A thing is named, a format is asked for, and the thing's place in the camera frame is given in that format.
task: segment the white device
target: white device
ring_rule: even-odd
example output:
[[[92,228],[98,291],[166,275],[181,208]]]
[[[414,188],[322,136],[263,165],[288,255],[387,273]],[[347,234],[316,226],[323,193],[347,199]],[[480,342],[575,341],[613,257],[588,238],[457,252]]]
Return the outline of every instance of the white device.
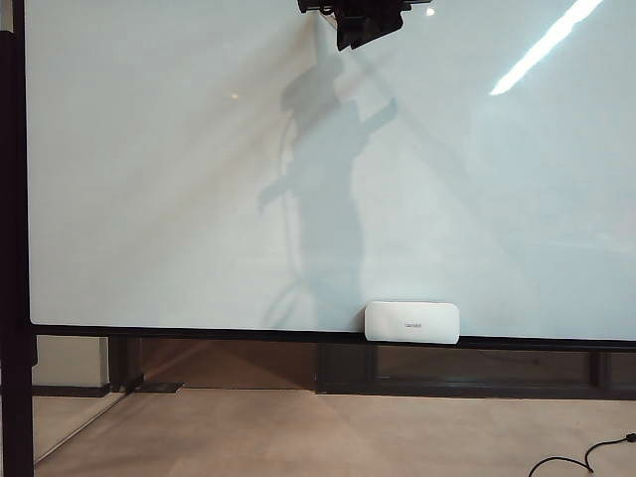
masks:
[[[457,344],[459,308],[451,303],[374,301],[365,309],[369,341]]]

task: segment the floor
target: floor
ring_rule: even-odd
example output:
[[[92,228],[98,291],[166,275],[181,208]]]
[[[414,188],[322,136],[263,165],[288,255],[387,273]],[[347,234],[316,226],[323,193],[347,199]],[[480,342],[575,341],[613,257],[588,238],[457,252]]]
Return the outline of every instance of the floor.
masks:
[[[34,397],[33,424],[36,460],[64,442],[87,422],[123,397]]]
[[[321,396],[181,390],[132,395],[45,459],[38,477],[526,476],[636,431],[636,402]],[[636,444],[598,449],[627,477]],[[583,476],[551,463],[537,476]]]

